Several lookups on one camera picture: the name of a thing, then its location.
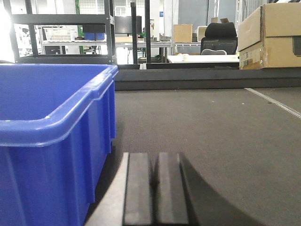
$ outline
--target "blue container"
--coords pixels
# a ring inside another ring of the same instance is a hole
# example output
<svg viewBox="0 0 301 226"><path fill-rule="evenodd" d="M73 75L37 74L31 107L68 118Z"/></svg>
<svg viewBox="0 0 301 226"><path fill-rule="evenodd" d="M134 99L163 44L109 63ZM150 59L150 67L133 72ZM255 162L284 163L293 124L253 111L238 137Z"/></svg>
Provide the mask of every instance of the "blue container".
<svg viewBox="0 0 301 226"><path fill-rule="evenodd" d="M95 40L94 33L85 33L85 40ZM96 33L96 40L104 40L104 33Z"/></svg>
<svg viewBox="0 0 301 226"><path fill-rule="evenodd" d="M81 226L115 138L112 65L0 65L0 225Z"/></svg>

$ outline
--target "floor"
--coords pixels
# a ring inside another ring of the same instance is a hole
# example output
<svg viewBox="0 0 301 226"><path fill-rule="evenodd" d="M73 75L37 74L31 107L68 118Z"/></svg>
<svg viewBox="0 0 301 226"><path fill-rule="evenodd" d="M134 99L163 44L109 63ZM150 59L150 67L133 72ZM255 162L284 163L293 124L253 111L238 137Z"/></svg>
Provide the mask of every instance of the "floor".
<svg viewBox="0 0 301 226"><path fill-rule="evenodd" d="M301 111L301 88L256 90ZM183 152L242 211L269 226L301 225L298 117L246 89L117 92L116 111L105 167L123 152L148 152L152 163L159 152Z"/></svg>

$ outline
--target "cardboard box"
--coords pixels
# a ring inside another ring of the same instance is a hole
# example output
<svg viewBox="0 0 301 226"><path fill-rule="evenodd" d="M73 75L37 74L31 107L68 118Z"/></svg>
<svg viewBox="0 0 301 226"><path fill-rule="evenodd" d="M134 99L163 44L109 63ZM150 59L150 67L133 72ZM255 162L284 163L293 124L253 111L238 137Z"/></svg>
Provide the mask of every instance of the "cardboard box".
<svg viewBox="0 0 301 226"><path fill-rule="evenodd" d="M239 68L301 66L300 3L272 3L239 26Z"/></svg>
<svg viewBox="0 0 301 226"><path fill-rule="evenodd" d="M192 42L192 24L175 24L174 42Z"/></svg>
<svg viewBox="0 0 301 226"><path fill-rule="evenodd" d="M133 42L133 37L115 37L115 42Z"/></svg>

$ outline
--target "white table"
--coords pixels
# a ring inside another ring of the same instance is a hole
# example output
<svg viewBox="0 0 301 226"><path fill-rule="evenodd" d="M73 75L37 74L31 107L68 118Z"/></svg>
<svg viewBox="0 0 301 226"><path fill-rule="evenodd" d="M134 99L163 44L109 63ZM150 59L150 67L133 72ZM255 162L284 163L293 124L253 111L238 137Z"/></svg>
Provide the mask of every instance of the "white table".
<svg viewBox="0 0 301 226"><path fill-rule="evenodd" d="M239 63L237 55L189 55L183 61L181 55L168 56L170 63Z"/></svg>

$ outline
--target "white tape line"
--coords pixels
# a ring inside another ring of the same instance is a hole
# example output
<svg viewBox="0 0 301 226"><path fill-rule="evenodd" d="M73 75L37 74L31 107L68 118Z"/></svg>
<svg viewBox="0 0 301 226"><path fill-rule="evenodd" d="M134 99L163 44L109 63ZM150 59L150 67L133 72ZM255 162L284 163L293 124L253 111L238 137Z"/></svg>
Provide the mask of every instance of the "white tape line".
<svg viewBox="0 0 301 226"><path fill-rule="evenodd" d="M256 95L258 95L259 97L262 97L263 99L266 99L267 101L277 105L278 107L284 109L285 111L289 112L290 114L296 116L298 119L301 119L301 113L296 111L295 109L293 109L289 106L286 106L285 104L283 104L283 103L281 103L281 102L279 102L279 101L277 101L277 100L275 100L275 99L273 99L273 98L271 98L267 95L264 95L261 92L258 92L254 89L251 89L251 88L245 88L245 89L252 92L252 93L254 93L254 94L256 94Z"/></svg>

